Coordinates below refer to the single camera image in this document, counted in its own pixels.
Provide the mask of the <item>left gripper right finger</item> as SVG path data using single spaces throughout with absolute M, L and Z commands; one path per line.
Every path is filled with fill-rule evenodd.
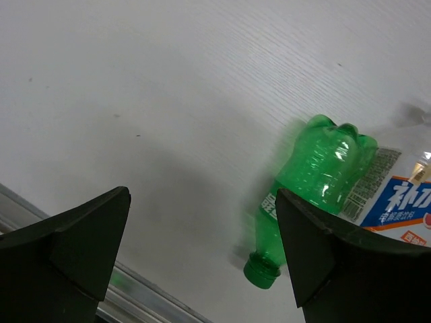
M 430 249 L 378 235 L 287 189 L 276 213 L 307 322 L 429 322 Z

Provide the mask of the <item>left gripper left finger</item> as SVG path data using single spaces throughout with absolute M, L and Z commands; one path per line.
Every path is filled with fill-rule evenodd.
M 118 186 L 1 236 L 2 322 L 93 322 L 131 204 Z

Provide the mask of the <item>green plastic bottle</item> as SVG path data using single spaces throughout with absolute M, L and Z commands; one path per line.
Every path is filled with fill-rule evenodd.
M 278 190 L 288 189 L 338 215 L 356 182 L 368 171 L 377 148 L 375 138 L 359 133 L 350 123 L 337 125 L 318 114 L 305 124 L 255 213 L 255 249 L 243 268 L 250 283 L 269 289 L 286 264 L 275 207 Z

